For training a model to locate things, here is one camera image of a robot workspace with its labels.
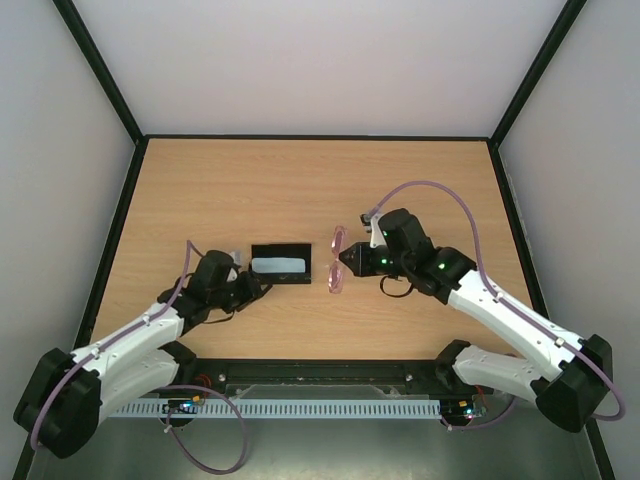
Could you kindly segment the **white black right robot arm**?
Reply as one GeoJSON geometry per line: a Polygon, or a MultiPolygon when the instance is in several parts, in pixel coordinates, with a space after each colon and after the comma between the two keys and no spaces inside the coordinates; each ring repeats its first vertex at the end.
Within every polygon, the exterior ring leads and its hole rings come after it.
{"type": "Polygon", "coordinates": [[[608,341],[557,326],[482,278],[475,262],[452,247],[420,257],[357,242],[338,256],[357,277],[404,277],[411,287],[489,328],[518,352],[495,354],[463,341],[442,351],[436,379],[445,390],[488,386],[536,405],[561,429],[577,433],[609,393],[613,355],[608,341]]]}

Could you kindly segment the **black aluminium frame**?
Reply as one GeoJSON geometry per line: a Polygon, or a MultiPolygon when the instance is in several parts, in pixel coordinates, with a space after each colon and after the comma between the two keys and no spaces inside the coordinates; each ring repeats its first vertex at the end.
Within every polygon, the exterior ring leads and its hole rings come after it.
{"type": "MultiPolygon", "coordinates": [[[[78,334],[74,346],[84,346],[88,343],[89,334],[93,332],[97,321],[98,307],[101,305],[108,277],[111,273],[115,259],[116,250],[120,243],[122,231],[124,229],[126,216],[130,209],[133,194],[138,182],[139,174],[143,165],[143,157],[146,153],[149,141],[153,138],[160,139],[245,139],[250,141],[258,140],[321,140],[321,141],[462,141],[462,142],[484,142],[487,144],[489,156],[494,169],[494,174],[499,187],[501,199],[505,213],[509,221],[509,226],[513,236],[514,244],[524,273],[525,283],[529,291],[529,296],[533,301],[534,310],[538,313],[548,313],[542,297],[537,274],[534,273],[533,260],[530,247],[525,246],[524,226],[516,214],[516,202],[511,187],[507,186],[507,176],[504,164],[499,154],[499,147],[515,123],[520,112],[524,108],[534,88],[539,83],[548,65],[553,59],[565,37],[569,33],[580,12],[587,1],[566,1],[549,34],[546,36],[536,57],[530,65],[527,73],[519,85],[513,99],[510,101],[506,112],[502,116],[495,132],[490,137],[452,137],[452,136],[397,136],[397,135],[271,135],[271,134],[211,134],[211,135],[144,135],[136,123],[131,110],[116,84],[109,68],[107,67],[97,45],[95,44],[87,26],[85,25],[78,9],[73,1],[52,1],[58,10],[67,29],[73,36],[77,46],[88,62],[95,77],[99,81],[103,91],[118,114],[127,133],[135,144],[134,154],[129,164],[129,169],[124,181],[120,198],[116,207],[114,218],[111,222],[106,244],[102,252],[98,270],[90,291],[89,300],[85,308],[78,334]]],[[[233,368],[244,368],[248,373],[260,374],[254,376],[255,379],[269,380],[273,383],[277,379],[284,379],[284,373],[313,373],[321,374],[310,377],[309,380],[327,380],[327,385],[337,386],[338,380],[351,381],[364,379],[356,377],[356,371],[374,373],[373,380],[391,379],[384,377],[383,373],[399,373],[399,367],[408,367],[409,360],[225,360],[217,361],[205,359],[200,361],[206,367],[214,364],[228,364],[233,368]]],[[[606,447],[598,428],[596,420],[588,420],[586,423],[586,436],[589,440],[590,449],[593,455],[593,462],[598,469],[600,479],[615,479],[615,474],[611,462],[606,452],[606,447]]]]}

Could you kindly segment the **pink sunglasses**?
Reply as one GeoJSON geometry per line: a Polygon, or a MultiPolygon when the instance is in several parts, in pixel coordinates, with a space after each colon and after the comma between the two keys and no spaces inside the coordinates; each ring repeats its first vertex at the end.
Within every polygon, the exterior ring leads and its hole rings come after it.
{"type": "Polygon", "coordinates": [[[331,253],[333,261],[328,270],[328,291],[331,294],[339,294],[344,283],[344,268],[340,260],[340,253],[346,243],[347,230],[343,226],[336,226],[331,241],[331,253]]]}

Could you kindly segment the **black sunglasses case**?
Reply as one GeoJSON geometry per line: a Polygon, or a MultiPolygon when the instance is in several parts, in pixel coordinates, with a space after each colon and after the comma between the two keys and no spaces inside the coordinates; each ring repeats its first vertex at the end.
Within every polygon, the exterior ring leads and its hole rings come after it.
{"type": "Polygon", "coordinates": [[[251,246],[250,270],[271,284],[310,284],[311,261],[310,243],[270,243],[251,246]]]}

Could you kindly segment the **light blue cleaning cloth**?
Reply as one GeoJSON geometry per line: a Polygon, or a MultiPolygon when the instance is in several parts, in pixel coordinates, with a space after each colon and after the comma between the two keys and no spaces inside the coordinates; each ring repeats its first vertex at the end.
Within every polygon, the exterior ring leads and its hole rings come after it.
{"type": "Polygon", "coordinates": [[[293,257],[255,257],[251,268],[258,274],[304,274],[306,262],[302,258],[293,257]]]}

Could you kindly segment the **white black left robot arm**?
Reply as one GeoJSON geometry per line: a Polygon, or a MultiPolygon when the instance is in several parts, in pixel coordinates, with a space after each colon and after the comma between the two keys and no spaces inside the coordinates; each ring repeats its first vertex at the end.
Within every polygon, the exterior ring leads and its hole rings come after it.
{"type": "Polygon", "coordinates": [[[206,252],[125,326],[71,352],[45,353],[18,401],[15,423],[32,449],[44,447],[61,459],[75,454],[116,410],[173,383],[193,357],[181,337],[214,310],[231,320],[270,288],[232,255],[206,252]]]}

